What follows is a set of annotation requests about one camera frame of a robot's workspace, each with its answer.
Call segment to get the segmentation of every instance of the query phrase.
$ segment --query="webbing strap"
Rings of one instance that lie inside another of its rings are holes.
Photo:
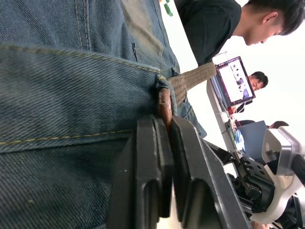
[[[198,68],[185,72],[181,75],[172,77],[169,82],[173,85],[175,91],[177,105],[183,102],[186,98],[186,93],[191,88],[202,83],[205,80],[210,79],[216,75],[216,69],[214,63],[206,63]]]

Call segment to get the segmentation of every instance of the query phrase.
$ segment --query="laptop screen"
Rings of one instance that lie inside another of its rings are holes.
[[[248,75],[240,57],[216,65],[216,79],[228,106],[255,98]]]

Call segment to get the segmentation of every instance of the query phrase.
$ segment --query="blue jeans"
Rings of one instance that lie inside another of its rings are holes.
[[[179,73],[160,5],[0,6],[0,228],[105,228],[117,156]]]

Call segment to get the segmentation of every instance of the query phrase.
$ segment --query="black hair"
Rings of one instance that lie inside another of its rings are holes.
[[[289,126],[289,125],[284,121],[276,121],[275,123],[273,123],[273,129],[278,129],[281,126]]]
[[[258,82],[262,82],[262,88],[266,87],[269,83],[268,77],[263,72],[255,72],[252,76],[258,80]]]
[[[284,14],[284,27],[281,35],[289,35],[302,24],[305,18],[304,0],[249,0],[247,5],[257,9],[279,10]]]

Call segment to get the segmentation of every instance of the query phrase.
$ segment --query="laptop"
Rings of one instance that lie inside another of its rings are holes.
[[[262,158],[262,149],[266,129],[264,121],[239,126],[244,139],[245,154],[254,160]]]
[[[216,66],[216,76],[211,81],[222,109],[248,102],[255,98],[241,57]]]

